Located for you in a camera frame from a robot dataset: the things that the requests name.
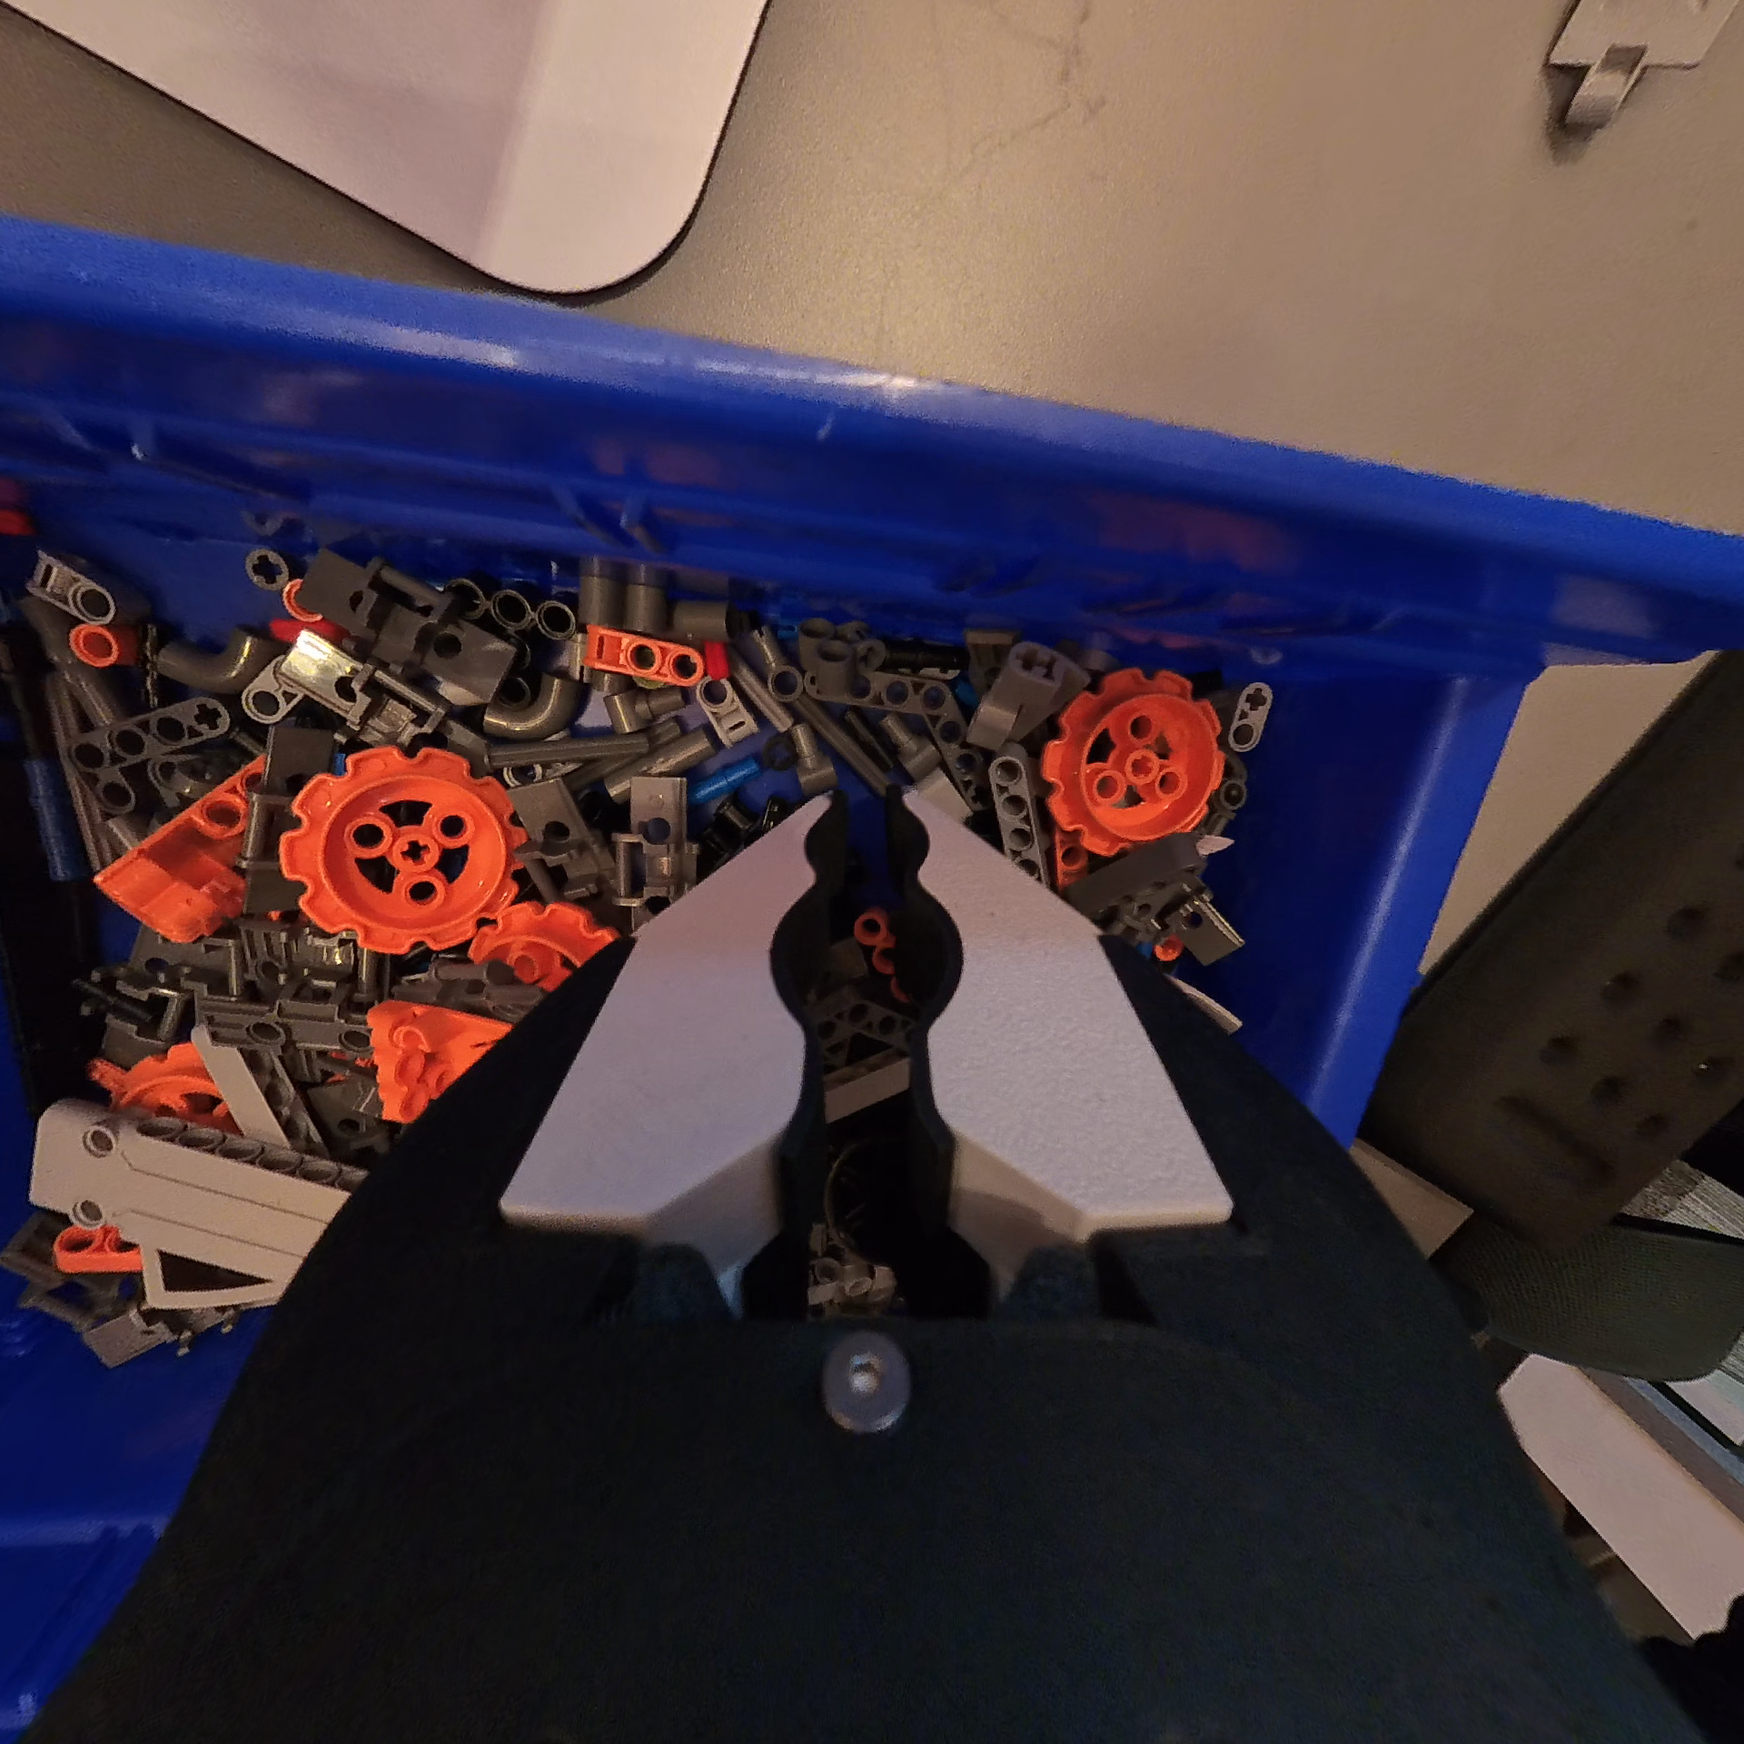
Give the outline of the pile of toy brick parts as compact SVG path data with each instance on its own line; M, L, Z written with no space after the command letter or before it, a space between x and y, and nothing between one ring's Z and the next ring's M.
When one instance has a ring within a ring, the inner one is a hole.
M828 904L774 936L809 1082L777 1232L741 1280L752 1314L966 1317L1000 1299L921 1218L889 792L979 833L1148 984L1238 947L1205 865L1245 801L1264 685L1011 628L777 623L649 565L426 585L263 549L249 579L279 618L228 646L172 640L53 553L2 605L2 712L74 911L50 936L2 907L9 996L28 971L53 984L66 943L74 1004L74 1037L28 1070L2 1280L107 1367L279 1307L394 1148L458 1142L444 1097L533 1013L563 1029L559 1089L636 929L815 794L843 794L848 824ZM482 1085L504 1187L554 1089L509 1057ZM483 1191L501 1226L504 1187ZM648 1299L728 1314L695 1246L581 1241L630 1253Z

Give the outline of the white metal board stand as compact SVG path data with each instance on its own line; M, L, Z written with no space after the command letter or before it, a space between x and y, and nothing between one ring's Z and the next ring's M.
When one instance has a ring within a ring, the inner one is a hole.
M24 0L487 276L583 295L704 196L762 0Z

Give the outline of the blue plastic storage bin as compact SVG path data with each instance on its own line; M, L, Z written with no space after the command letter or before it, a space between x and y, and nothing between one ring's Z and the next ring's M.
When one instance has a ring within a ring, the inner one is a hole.
M704 1317L483 1218L483 1063L21 1741L1698 1741L1336 1139L1539 659L1733 641L1739 538L15 218L2 473L172 605L281 520L1307 680L1260 1057L1114 960L1233 1226L966 1317Z

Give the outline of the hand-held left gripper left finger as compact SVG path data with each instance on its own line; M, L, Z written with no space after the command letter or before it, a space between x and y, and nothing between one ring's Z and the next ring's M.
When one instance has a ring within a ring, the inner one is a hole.
M499 1209L537 1234L695 1246L741 1310L777 1232L777 1142L803 1105L809 1029L774 936L840 882L848 801L815 794L636 929Z

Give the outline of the grey curved toy brick panel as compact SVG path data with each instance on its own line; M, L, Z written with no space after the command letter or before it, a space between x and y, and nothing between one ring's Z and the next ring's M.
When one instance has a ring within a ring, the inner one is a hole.
M1694 71L1733 21L1734 0L1580 0L1546 65L1580 76L1560 133L1606 130L1646 71Z

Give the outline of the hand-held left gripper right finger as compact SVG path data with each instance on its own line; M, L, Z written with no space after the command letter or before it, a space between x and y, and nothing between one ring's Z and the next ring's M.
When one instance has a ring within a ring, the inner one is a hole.
M1233 1214L1100 934L923 794L886 794L916 998L916 1199L1006 1299L1034 1253Z

